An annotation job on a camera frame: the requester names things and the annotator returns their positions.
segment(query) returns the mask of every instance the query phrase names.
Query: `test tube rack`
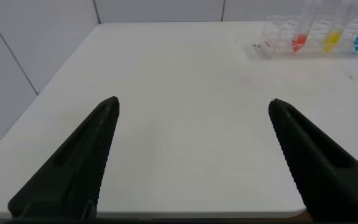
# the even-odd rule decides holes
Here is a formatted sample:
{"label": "test tube rack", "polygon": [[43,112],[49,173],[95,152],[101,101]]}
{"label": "test tube rack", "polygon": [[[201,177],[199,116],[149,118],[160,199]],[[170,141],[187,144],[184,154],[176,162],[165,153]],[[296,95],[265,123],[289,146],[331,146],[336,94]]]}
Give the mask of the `test tube rack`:
{"label": "test tube rack", "polygon": [[316,16],[302,49],[293,52],[292,38],[300,16],[268,16],[259,47],[267,58],[358,58],[354,41],[358,35],[358,16],[344,29],[342,38],[330,52],[323,51],[332,17]]}

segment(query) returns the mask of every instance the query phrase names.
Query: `yellow test tube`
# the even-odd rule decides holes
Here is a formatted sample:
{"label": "yellow test tube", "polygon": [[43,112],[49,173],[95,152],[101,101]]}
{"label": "yellow test tube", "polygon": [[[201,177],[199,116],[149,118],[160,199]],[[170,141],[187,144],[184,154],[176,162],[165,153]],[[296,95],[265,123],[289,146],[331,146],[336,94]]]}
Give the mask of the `yellow test tube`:
{"label": "yellow test tube", "polygon": [[335,13],[334,19],[331,22],[326,37],[323,40],[323,50],[325,53],[330,52],[337,46],[342,38],[345,26],[353,19],[356,9],[358,7],[358,0],[342,0],[338,10]]}

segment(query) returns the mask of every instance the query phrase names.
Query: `red liquid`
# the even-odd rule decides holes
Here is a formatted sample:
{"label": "red liquid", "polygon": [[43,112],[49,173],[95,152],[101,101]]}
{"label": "red liquid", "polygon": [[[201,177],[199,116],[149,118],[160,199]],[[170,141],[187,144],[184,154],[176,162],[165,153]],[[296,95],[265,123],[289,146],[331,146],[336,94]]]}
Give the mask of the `red liquid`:
{"label": "red liquid", "polygon": [[299,34],[298,40],[292,40],[292,50],[294,52],[299,51],[306,43],[307,38],[308,36],[306,34]]}

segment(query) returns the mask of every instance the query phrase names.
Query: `white table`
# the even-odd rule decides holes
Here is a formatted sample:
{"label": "white table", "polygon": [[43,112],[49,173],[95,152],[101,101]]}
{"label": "white table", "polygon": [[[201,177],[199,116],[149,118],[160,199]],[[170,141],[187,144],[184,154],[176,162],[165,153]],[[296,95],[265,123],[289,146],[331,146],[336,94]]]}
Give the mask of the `white table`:
{"label": "white table", "polygon": [[102,24],[0,141],[7,203],[102,100],[121,112],[99,217],[290,217],[268,115],[291,103],[358,159],[358,60],[263,60],[262,22]]}

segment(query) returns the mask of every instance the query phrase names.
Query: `yellow liquid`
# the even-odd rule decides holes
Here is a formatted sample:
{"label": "yellow liquid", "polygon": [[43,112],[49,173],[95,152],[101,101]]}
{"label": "yellow liquid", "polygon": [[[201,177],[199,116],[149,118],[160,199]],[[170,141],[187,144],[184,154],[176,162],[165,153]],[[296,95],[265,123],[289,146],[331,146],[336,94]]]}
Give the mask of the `yellow liquid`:
{"label": "yellow liquid", "polygon": [[330,50],[332,50],[340,41],[342,37],[341,31],[332,31],[330,34],[328,34],[327,38],[325,38],[323,45],[324,45],[324,52],[328,53]]}

